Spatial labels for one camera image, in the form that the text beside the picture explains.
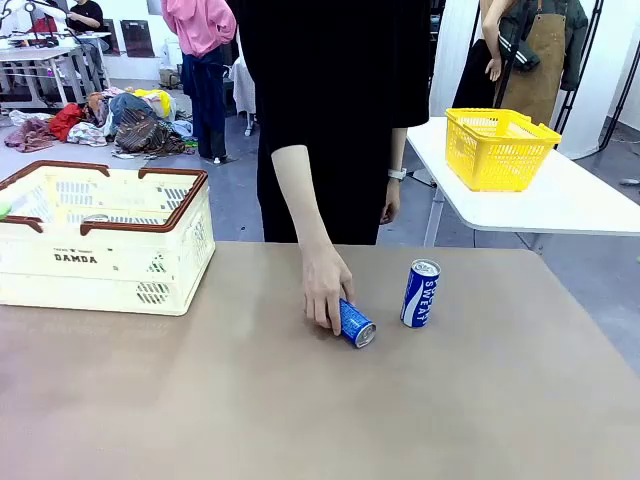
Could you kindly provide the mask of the person's right hand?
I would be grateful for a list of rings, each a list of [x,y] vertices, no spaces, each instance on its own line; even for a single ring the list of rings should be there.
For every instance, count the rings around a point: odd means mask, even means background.
[[[306,245],[301,254],[306,317],[340,336],[340,299],[354,297],[351,271],[331,244]]]

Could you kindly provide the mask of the person's left hand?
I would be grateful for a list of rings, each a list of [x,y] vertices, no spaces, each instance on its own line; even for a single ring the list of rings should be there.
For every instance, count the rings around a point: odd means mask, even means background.
[[[400,199],[401,182],[395,178],[389,178],[386,188],[386,200],[382,209],[380,224],[386,225],[395,220],[401,207]]]

